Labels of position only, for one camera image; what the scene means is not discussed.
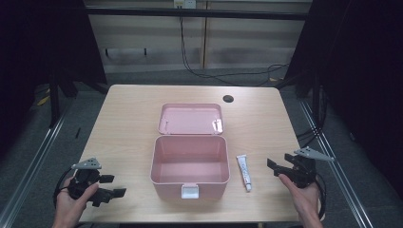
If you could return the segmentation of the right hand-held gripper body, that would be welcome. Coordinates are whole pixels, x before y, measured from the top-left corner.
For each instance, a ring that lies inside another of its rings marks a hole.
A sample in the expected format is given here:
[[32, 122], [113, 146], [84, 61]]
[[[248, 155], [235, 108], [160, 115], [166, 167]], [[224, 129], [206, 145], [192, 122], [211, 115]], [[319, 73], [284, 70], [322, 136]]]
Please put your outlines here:
[[305, 188], [316, 181], [316, 161], [333, 162], [334, 157], [327, 156], [315, 149], [306, 146], [295, 151], [297, 163], [292, 163], [294, 175], [288, 177], [298, 188]]

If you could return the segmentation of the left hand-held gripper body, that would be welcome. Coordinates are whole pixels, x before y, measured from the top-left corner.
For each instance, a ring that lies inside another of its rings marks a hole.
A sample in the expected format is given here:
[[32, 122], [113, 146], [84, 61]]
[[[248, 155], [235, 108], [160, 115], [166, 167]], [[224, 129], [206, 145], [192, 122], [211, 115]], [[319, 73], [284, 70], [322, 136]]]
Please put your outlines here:
[[69, 195], [76, 200], [85, 193], [91, 184], [100, 179], [99, 170], [102, 166], [96, 158], [90, 158], [71, 165], [71, 168], [75, 170], [75, 174], [67, 190]]

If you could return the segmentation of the white ointment tube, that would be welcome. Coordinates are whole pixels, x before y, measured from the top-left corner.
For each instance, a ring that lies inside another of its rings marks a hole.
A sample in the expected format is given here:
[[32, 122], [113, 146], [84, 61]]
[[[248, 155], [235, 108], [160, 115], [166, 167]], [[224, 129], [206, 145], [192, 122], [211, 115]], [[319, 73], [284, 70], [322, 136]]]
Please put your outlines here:
[[240, 168], [240, 172], [242, 174], [243, 183], [247, 192], [252, 190], [251, 178], [247, 165], [247, 156], [246, 155], [238, 155], [237, 162]]

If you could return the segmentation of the pink plastic storage box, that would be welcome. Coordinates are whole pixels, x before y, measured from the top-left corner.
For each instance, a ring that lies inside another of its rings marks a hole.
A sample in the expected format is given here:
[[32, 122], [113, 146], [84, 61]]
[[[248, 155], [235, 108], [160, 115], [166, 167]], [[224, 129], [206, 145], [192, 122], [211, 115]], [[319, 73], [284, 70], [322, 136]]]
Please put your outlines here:
[[162, 199], [219, 199], [230, 180], [221, 107], [164, 104], [150, 179]]

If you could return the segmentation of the person's right hand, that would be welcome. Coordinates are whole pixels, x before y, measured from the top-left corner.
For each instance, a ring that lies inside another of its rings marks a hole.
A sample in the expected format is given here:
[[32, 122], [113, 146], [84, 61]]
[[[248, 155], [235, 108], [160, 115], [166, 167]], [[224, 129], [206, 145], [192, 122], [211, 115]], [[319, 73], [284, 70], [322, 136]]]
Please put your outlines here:
[[303, 222], [319, 220], [317, 185], [312, 183], [305, 188], [298, 188], [286, 175], [280, 174], [278, 178], [289, 190], [300, 219]]

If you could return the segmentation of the person's left hand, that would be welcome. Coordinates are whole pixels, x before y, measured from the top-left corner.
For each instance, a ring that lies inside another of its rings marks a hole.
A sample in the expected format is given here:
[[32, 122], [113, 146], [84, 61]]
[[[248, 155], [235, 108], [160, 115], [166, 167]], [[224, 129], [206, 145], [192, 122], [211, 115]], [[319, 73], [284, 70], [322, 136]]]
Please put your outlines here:
[[65, 180], [64, 189], [61, 190], [57, 195], [54, 221], [71, 220], [79, 223], [80, 217], [86, 209], [87, 201], [96, 193], [99, 188], [98, 183], [91, 184], [80, 198], [73, 199], [67, 190], [71, 180], [72, 177]]

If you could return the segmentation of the black metal stand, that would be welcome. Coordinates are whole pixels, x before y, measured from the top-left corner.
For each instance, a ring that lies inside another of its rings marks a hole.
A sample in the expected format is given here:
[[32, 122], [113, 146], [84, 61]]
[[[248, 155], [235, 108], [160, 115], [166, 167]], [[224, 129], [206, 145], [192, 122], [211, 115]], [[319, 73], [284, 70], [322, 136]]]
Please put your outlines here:
[[53, 71], [49, 74], [49, 97], [51, 107], [51, 119], [49, 127], [56, 125], [61, 117], [59, 90], [68, 98], [77, 96], [78, 90], [74, 85], [73, 79], [65, 71]]
[[312, 117], [316, 128], [322, 128], [325, 115], [321, 113], [321, 84], [319, 75], [314, 71], [303, 72], [297, 80], [296, 94], [299, 98], [306, 98], [309, 93], [312, 97]]

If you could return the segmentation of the dark curtain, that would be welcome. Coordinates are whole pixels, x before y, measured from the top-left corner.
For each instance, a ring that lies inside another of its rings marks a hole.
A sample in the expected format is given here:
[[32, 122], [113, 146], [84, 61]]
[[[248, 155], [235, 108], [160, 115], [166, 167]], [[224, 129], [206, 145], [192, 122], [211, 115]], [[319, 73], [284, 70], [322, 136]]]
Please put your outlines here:
[[403, 199], [403, 0], [313, 0], [285, 78], [320, 81]]
[[106, 82], [84, 0], [0, 0], [0, 158], [9, 153], [38, 85]]

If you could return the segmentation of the black horizontal metal bar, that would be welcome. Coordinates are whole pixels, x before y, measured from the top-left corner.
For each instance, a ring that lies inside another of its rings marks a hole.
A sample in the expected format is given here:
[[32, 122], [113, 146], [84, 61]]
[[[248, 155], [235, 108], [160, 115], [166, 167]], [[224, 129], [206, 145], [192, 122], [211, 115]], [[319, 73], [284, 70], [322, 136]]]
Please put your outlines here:
[[124, 16], [165, 16], [165, 17], [198, 17], [198, 18], [235, 18], [262, 20], [291, 20], [305, 21], [308, 13], [243, 11], [217, 9], [138, 9], [138, 8], [104, 8], [87, 7], [86, 12], [94, 15], [124, 15]]

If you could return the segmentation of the aluminium floor rail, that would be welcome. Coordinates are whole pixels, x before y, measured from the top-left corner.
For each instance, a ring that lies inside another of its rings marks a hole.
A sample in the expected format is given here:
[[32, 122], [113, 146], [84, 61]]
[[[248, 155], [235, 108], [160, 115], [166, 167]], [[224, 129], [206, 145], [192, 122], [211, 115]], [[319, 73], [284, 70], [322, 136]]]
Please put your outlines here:
[[60, 118], [50, 127], [46, 115], [35, 113], [23, 125], [0, 166], [0, 228], [51, 225], [52, 191], [63, 167], [50, 159], [64, 123]]
[[317, 141], [320, 150], [324, 155], [332, 157], [334, 160], [329, 161], [328, 164], [335, 176], [336, 182], [342, 192], [345, 200], [347, 201], [355, 220], [360, 228], [374, 228], [366, 209], [364, 208], [361, 200], [357, 196], [353, 186], [348, 180], [340, 163], [336, 160], [335, 152], [330, 146], [325, 134], [318, 130], [317, 124], [314, 121], [314, 114], [307, 102], [300, 102], [301, 109], [305, 115], [308, 124], [314, 132], [314, 139]]

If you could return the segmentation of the white wall socket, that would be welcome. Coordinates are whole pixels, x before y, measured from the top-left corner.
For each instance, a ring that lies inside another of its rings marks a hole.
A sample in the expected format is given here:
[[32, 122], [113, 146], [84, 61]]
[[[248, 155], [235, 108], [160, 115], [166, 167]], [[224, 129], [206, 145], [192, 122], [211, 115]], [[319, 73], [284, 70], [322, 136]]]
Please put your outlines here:
[[197, 1], [196, 0], [173, 0], [173, 6], [175, 9], [195, 10], [197, 8]]

